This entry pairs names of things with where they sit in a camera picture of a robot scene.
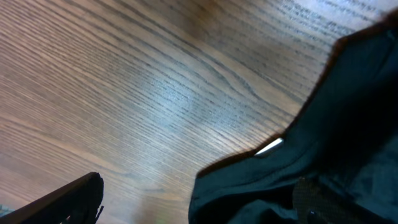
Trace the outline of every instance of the fabric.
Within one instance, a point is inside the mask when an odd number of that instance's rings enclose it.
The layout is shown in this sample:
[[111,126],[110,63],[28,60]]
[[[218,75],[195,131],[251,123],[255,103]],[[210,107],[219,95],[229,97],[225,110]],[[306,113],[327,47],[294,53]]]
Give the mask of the fabric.
[[192,223],[297,223],[299,178],[398,222],[398,35],[348,39],[283,145],[195,181]]

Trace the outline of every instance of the cloth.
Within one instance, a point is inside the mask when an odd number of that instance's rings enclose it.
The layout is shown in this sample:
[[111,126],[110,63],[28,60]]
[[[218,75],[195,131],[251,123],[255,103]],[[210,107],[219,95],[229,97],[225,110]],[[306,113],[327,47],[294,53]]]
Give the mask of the cloth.
[[196,179],[189,222],[297,223],[305,177],[398,223],[397,106],[397,30],[349,40],[280,148]]

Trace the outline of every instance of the brown wooden tabletop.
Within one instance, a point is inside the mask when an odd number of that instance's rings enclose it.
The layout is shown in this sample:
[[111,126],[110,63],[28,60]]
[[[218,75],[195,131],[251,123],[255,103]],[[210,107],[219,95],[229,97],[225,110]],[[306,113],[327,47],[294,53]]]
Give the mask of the brown wooden tabletop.
[[0,1],[0,204],[90,171],[100,223],[187,223],[196,173],[295,118],[391,0]]

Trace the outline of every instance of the garment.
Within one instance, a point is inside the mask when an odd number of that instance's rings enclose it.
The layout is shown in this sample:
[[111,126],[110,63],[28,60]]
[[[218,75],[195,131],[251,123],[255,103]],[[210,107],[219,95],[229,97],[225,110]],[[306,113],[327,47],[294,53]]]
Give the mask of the garment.
[[189,222],[297,223],[305,177],[398,223],[397,106],[397,29],[347,38],[281,147],[196,179]]

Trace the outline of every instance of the wooden surface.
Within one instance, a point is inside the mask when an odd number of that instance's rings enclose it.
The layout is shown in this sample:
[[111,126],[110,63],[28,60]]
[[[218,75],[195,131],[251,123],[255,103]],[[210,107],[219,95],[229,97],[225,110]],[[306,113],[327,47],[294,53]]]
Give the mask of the wooden surface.
[[1,0],[0,203],[89,171],[100,223],[187,223],[195,174],[294,119],[391,0]]

